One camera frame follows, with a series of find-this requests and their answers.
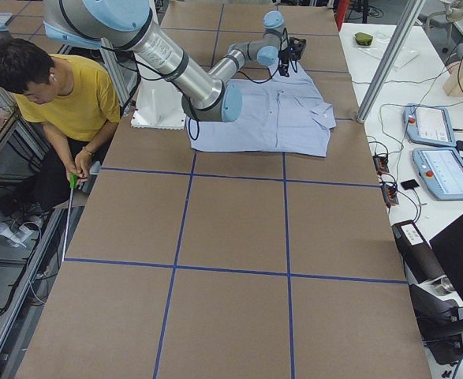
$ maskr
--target green handle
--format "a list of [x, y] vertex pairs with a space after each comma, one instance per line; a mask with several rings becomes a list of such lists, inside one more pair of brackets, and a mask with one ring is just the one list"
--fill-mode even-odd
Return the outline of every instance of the green handle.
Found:
[[70, 174], [70, 189], [74, 190], [77, 187], [78, 178], [76, 174]]

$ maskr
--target white table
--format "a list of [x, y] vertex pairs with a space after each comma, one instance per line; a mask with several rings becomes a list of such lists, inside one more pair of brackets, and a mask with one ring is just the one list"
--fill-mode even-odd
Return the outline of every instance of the white table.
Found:
[[[352, 75], [354, 92], [356, 93], [359, 104], [364, 98], [369, 83], [379, 64], [379, 60], [369, 54], [365, 54], [362, 51], [363, 47], [358, 47], [354, 43], [353, 36], [357, 32], [365, 32], [371, 35], [380, 32], [392, 36], [394, 28], [394, 25], [377, 24], [343, 24], [342, 26], [340, 39], [342, 41], [347, 64], [349, 65], [349, 72]], [[418, 177], [416, 168], [413, 166], [411, 158], [411, 151], [421, 145], [411, 144], [408, 138], [404, 138], [405, 127], [402, 123], [403, 107], [392, 105], [382, 107], [382, 105], [399, 104], [404, 106], [407, 103], [422, 103], [431, 106], [448, 106], [453, 127], [455, 129], [463, 129], [463, 103], [461, 103], [463, 99], [449, 97], [443, 91], [442, 86], [449, 77], [449, 74], [445, 71], [443, 62], [421, 27], [413, 27], [405, 42], [404, 48], [414, 49], [419, 51], [419, 54], [400, 69], [392, 69], [387, 78], [388, 81], [421, 82], [429, 78], [437, 77], [438, 75], [439, 78], [420, 84], [385, 83], [364, 123], [364, 127], [367, 135], [370, 136], [370, 141], [374, 141], [375, 138], [377, 141], [384, 143], [389, 148], [390, 152], [398, 151], [400, 144], [389, 138], [383, 130], [385, 130], [387, 134], [402, 141], [404, 145], [402, 153], [401, 155], [392, 154], [389, 156], [389, 168], [398, 183], [412, 178], [420, 183], [420, 188], [417, 188], [416, 191], [419, 195], [420, 202], [425, 205], [422, 207], [421, 217], [416, 225], [424, 237], [429, 241], [446, 225], [463, 213], [463, 201], [437, 201], [425, 189]], [[382, 110], [383, 122], [380, 122], [380, 109]], [[463, 140], [463, 133], [455, 133], [455, 137], [458, 140]], [[375, 145], [376, 144], [370, 144], [372, 152], [375, 151]], [[376, 146], [376, 151], [385, 152], [385, 149], [381, 146]], [[398, 196], [400, 204], [390, 209], [389, 218], [391, 225], [403, 220], [412, 220], [416, 214], [414, 205], [401, 194]], [[434, 359], [432, 359], [429, 351], [427, 351], [427, 355], [433, 377], [439, 377], [445, 370], [454, 371], [454, 368], [448, 365], [437, 365]], [[457, 374], [457, 379], [463, 379], [463, 363]]]

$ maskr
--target white cloth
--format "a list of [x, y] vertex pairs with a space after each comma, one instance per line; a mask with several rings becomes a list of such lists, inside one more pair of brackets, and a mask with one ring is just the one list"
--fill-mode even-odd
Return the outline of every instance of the white cloth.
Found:
[[[234, 122], [200, 122], [200, 135], [191, 146], [205, 152], [326, 156], [330, 129], [336, 126], [333, 107], [324, 103], [301, 66], [297, 73], [290, 71], [290, 77], [275, 74], [263, 84], [231, 80], [243, 95], [240, 117]], [[190, 132], [196, 135], [195, 121], [190, 122]]]

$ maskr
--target screwdriver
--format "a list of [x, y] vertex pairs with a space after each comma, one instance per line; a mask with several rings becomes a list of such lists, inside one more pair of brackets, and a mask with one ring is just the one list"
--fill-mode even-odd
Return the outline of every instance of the screwdriver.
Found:
[[63, 253], [61, 257], [61, 262], [65, 260], [66, 254], [66, 243], [68, 242], [68, 233], [70, 229], [70, 210], [72, 209], [73, 203], [73, 191], [77, 187], [77, 179], [79, 177], [76, 174], [70, 174], [70, 199], [68, 200], [68, 212], [66, 213], [66, 227], [65, 227], [65, 239], [63, 240]]

